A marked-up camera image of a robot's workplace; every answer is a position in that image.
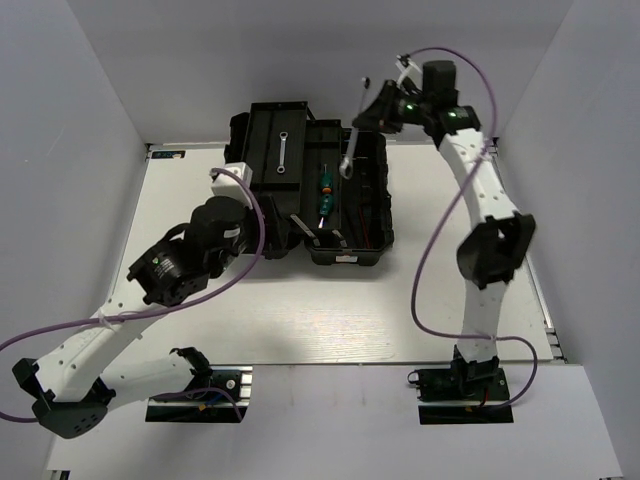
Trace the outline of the small green stubby screwdriver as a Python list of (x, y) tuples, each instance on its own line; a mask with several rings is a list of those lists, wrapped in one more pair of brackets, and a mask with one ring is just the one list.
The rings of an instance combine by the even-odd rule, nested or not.
[(331, 214), (334, 205), (334, 196), (332, 194), (323, 194), (320, 200), (319, 207), (319, 224), (318, 228), (322, 229), (326, 219)]

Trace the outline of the green screwdriver orange cap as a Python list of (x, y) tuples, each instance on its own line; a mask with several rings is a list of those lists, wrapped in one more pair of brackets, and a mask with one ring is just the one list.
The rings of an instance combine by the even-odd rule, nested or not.
[(320, 177), (320, 190), (322, 195), (333, 194), (333, 176), (327, 164), (323, 165), (322, 174)]

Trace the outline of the black plastic toolbox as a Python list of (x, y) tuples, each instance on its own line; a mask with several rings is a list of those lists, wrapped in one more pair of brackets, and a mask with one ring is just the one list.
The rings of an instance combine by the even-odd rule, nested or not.
[[(258, 198), (273, 195), (291, 221), (295, 247), (303, 245), (317, 265), (374, 266), (394, 243), (385, 138), (374, 132), (358, 136), (350, 180), (339, 166), (350, 129), (337, 119), (317, 119), (307, 102), (254, 103), (229, 121), (226, 163), (244, 162), (252, 171), (251, 190)], [(286, 172), (276, 173), (280, 139), (287, 131)], [(318, 228), (322, 197), (320, 177), (327, 164), (333, 176), (334, 205)], [(358, 208), (362, 207), (371, 249), (363, 244)]]

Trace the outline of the large silver ratchet wrench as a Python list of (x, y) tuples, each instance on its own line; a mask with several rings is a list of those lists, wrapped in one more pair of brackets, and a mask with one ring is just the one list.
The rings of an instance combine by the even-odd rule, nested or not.
[[(356, 115), (359, 115), (364, 109), (367, 91), (369, 90), (369, 87), (370, 87), (370, 78), (363, 77), (362, 78), (362, 94), (361, 94)], [(358, 135), (359, 135), (359, 129), (356, 127), (353, 127), (351, 129), (351, 133), (349, 136), (346, 153), (344, 154), (343, 159), (339, 166), (340, 175), (345, 180), (350, 180), (353, 175), (353, 159), (354, 159), (354, 153), (355, 153), (356, 144), (358, 140)]]

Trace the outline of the small silver ratchet wrench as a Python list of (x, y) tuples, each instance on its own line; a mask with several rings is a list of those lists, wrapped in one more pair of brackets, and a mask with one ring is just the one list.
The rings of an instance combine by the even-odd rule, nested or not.
[(279, 146), (279, 156), (278, 156), (278, 165), (276, 167), (276, 173), (278, 175), (283, 175), (286, 172), (286, 146), (288, 139), (288, 132), (281, 131), (279, 133), (280, 146)]

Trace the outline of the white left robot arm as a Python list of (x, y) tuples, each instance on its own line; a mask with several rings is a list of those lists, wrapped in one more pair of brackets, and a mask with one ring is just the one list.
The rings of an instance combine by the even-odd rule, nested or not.
[(73, 439), (117, 408), (146, 399), (205, 405), (226, 400), (237, 412), (237, 394), (217, 381), (194, 347), (174, 347), (158, 360), (132, 366), (113, 362), (189, 297), (208, 300), (209, 282), (238, 256), (270, 256), (274, 239), (289, 230), (269, 196), (251, 201), (218, 195), (198, 206), (188, 222), (169, 229), (130, 266), (94, 318), (50, 353), (13, 366), (19, 387), (34, 400), (30, 422)]

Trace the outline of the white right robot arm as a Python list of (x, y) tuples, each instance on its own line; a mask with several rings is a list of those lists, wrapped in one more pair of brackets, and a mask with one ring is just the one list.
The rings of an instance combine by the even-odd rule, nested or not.
[(439, 220), (443, 229), (458, 202), (466, 206), (471, 230), (456, 251), (465, 281), (465, 306), (460, 333), (451, 335), (453, 390), (472, 399), (484, 391), (483, 368), (498, 364), (498, 325), (502, 301), (521, 267), (536, 229), (504, 191), (487, 151), (487, 138), (470, 106), (459, 103), (457, 70), (450, 60), (417, 65), (409, 56), (396, 62), (400, 75), (388, 80), (375, 100), (353, 121), (355, 128), (396, 134), (406, 125), (419, 126), (433, 141), (459, 190)]

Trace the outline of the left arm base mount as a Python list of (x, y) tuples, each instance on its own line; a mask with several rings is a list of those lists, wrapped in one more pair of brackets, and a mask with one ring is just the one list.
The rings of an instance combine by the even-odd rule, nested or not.
[(239, 424), (251, 397), (252, 366), (213, 367), (211, 375), (192, 393), (170, 399), (150, 399), (147, 403), (147, 423), (177, 424)]

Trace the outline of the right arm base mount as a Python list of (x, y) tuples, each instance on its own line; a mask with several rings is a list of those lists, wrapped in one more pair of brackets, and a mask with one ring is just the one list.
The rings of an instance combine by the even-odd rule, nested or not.
[(510, 399), (502, 368), (489, 380), (461, 388), (450, 368), (414, 369), (407, 383), (417, 393), (419, 422), (423, 426), (511, 424)]

